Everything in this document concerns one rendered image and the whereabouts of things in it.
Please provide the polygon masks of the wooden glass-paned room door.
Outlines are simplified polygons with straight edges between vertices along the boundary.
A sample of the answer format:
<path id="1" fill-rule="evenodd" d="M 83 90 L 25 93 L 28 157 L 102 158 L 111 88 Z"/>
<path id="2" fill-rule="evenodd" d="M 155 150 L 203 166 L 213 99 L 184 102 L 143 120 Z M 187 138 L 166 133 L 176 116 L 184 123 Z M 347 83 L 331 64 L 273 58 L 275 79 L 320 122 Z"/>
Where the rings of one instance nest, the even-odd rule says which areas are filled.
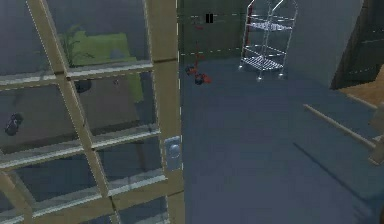
<path id="1" fill-rule="evenodd" d="M 0 0 L 0 224 L 185 224 L 177 0 Z M 136 62 L 70 68 L 59 35 Z"/>

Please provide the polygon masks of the red and blue floor toy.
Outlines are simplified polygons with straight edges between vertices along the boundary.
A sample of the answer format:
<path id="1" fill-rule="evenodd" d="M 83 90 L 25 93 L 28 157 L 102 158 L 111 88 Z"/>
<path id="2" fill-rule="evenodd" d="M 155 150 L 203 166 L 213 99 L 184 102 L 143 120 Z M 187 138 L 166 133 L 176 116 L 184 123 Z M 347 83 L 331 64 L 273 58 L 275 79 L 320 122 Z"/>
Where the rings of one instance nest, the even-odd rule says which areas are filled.
<path id="1" fill-rule="evenodd" d="M 188 76 L 194 77 L 194 83 L 196 85 L 210 84 L 212 82 L 211 78 L 206 73 L 199 72 L 199 59 L 202 58 L 202 54 L 199 51 L 199 45 L 196 45 L 195 51 L 195 60 L 192 65 L 188 65 L 185 68 L 185 72 Z"/>

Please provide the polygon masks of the silver round door knob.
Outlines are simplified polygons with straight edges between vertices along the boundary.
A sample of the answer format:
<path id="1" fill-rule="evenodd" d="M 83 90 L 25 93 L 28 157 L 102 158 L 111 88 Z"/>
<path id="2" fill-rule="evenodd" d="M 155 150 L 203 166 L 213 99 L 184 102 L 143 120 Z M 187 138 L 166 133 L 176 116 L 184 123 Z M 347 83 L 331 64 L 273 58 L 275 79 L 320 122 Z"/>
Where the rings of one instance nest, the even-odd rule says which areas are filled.
<path id="1" fill-rule="evenodd" d="M 169 171 L 180 169 L 182 165 L 181 137 L 174 136 L 164 141 L 166 165 Z"/>

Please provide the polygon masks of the dark green cupboard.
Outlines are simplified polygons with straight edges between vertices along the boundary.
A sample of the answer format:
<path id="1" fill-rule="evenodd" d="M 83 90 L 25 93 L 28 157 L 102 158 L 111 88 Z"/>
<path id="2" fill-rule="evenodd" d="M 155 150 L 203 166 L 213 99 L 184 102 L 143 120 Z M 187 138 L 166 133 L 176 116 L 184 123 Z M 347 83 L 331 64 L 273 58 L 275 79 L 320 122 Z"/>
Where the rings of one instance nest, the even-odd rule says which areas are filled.
<path id="1" fill-rule="evenodd" d="M 178 0 L 179 51 L 216 54 L 241 46 L 251 0 Z"/>

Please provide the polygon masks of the green house plant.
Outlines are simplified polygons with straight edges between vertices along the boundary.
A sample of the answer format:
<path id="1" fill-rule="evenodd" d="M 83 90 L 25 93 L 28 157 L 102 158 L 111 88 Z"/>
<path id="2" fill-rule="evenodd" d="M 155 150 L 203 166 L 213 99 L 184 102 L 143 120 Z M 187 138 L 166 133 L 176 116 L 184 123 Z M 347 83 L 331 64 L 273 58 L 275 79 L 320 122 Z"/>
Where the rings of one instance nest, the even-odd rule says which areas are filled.
<path id="1" fill-rule="evenodd" d="M 75 46 L 81 43 L 80 40 L 77 40 L 75 38 L 76 33 L 79 31 L 82 31 L 81 25 L 76 24 L 76 25 L 72 25 L 65 32 L 59 35 L 59 40 L 62 45 L 64 55 L 66 56 L 66 59 L 70 68 L 77 67 L 76 61 L 79 58 L 94 58 L 94 55 L 88 52 L 74 51 Z"/>

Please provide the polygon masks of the light wooden chair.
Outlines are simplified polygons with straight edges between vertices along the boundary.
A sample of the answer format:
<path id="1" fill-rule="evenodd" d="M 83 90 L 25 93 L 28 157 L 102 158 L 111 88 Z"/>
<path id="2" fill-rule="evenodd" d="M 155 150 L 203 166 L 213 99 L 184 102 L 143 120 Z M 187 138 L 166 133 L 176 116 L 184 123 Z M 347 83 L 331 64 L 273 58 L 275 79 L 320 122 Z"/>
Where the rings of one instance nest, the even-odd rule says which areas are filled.
<path id="1" fill-rule="evenodd" d="M 358 134 L 357 132 L 354 132 L 350 128 L 347 128 L 346 126 L 342 125 L 341 123 L 337 122 L 336 120 L 332 119 L 331 117 L 328 117 L 327 115 L 323 114 L 322 112 L 318 111 L 317 109 L 313 108 L 312 106 L 310 106 L 308 104 L 304 104 L 303 107 L 306 110 L 313 113 L 315 116 L 325 120 L 326 122 L 328 122 L 332 126 L 343 131 L 348 136 L 350 136 L 353 139 L 366 145 L 371 150 L 371 153 L 368 156 L 368 161 L 370 163 L 374 164 L 375 166 L 379 166 L 379 165 L 384 164 L 384 148 L 380 148 L 378 142 L 374 142 L 373 140 L 366 139 L 362 135 Z"/>

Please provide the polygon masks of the dark wooden cabinet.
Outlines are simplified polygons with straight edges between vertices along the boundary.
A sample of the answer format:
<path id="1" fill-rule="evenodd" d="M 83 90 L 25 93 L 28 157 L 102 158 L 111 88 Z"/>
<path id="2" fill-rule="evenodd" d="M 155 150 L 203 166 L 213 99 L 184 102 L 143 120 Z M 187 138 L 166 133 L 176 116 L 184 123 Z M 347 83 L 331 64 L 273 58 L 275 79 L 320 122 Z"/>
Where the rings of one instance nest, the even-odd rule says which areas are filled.
<path id="1" fill-rule="evenodd" d="M 363 0 L 330 84 L 341 89 L 373 82 L 384 65 L 384 0 Z"/>

